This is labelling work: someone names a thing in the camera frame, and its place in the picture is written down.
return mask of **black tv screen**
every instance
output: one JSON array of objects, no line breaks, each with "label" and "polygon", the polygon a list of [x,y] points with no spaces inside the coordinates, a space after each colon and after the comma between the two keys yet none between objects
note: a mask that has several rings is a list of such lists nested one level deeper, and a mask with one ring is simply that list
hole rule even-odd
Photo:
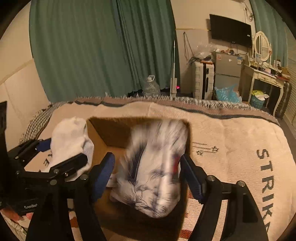
[{"label": "black tv screen", "polygon": [[210,22],[212,39],[252,46],[251,25],[213,14],[210,14]]}]

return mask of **human hand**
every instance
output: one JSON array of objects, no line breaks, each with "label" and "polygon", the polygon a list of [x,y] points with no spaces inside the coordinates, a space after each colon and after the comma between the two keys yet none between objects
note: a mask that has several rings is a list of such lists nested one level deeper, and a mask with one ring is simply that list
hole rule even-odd
[{"label": "human hand", "polygon": [[[15,222],[17,222],[21,219],[21,217],[14,210],[12,210],[10,207],[3,208],[1,210],[1,213]],[[33,213],[26,214],[26,217],[29,220],[32,219],[32,216],[33,216]]]}]

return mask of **cardboard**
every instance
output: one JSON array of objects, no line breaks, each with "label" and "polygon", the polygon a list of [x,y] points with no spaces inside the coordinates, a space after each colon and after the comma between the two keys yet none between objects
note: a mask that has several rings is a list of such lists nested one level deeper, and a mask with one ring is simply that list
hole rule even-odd
[{"label": "cardboard", "polygon": [[[101,162],[107,152],[115,155],[116,173],[120,158],[125,154],[131,129],[159,119],[152,118],[97,118],[87,120],[88,134],[94,143],[92,165]],[[188,123],[186,153],[190,153],[190,128]],[[110,200],[110,188],[94,204],[94,211],[102,228],[136,240],[177,240],[182,228],[187,205],[187,184],[181,181],[181,198],[173,211],[164,218],[151,218],[133,207]]]},{"label": "cardboard", "polygon": [[282,67],[281,70],[282,70],[281,76],[289,80],[291,78],[291,75],[290,75],[290,72],[288,71],[288,69]]}]

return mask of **suitcase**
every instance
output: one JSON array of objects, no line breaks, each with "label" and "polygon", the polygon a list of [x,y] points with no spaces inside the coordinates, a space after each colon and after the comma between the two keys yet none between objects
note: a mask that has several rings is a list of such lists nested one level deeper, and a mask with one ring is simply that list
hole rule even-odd
[{"label": "suitcase", "polygon": [[214,88],[214,65],[194,62],[192,93],[196,99],[211,100]]},{"label": "suitcase", "polygon": [[[280,119],[283,118],[284,113],[287,109],[289,99],[290,99],[291,91],[292,91],[292,85],[286,81],[284,83],[283,97],[281,98],[281,101],[280,101],[280,103],[276,109],[276,113],[275,113],[275,116],[277,118],[280,118]],[[279,98],[279,95],[280,95],[280,89],[273,86],[272,93],[271,93],[270,100],[269,100],[269,104],[268,104],[268,109],[271,111],[271,113],[273,112],[273,110],[275,108],[275,105],[276,105],[276,102]]]},{"label": "suitcase", "polygon": [[290,95],[292,92],[292,85],[289,82],[284,83],[284,94],[283,97],[281,98],[281,101],[279,103],[279,106],[276,109],[276,117],[277,118],[283,118],[284,113],[287,109],[287,105],[290,99]]}]

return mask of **plastic bag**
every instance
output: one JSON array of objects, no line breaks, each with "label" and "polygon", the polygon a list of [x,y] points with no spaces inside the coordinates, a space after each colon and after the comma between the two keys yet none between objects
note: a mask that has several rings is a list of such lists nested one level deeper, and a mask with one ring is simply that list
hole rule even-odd
[{"label": "plastic bag", "polygon": [[234,87],[235,85],[222,89],[218,89],[217,87],[215,87],[217,100],[241,103],[242,97],[237,95],[237,92],[233,90]]},{"label": "plastic bag", "polygon": [[155,75],[149,75],[144,81],[143,94],[147,96],[160,95],[160,87],[155,81]]},{"label": "plastic bag", "polygon": [[197,46],[194,56],[200,60],[212,61],[214,60],[212,52],[216,51],[217,47],[212,44],[202,44]]}]

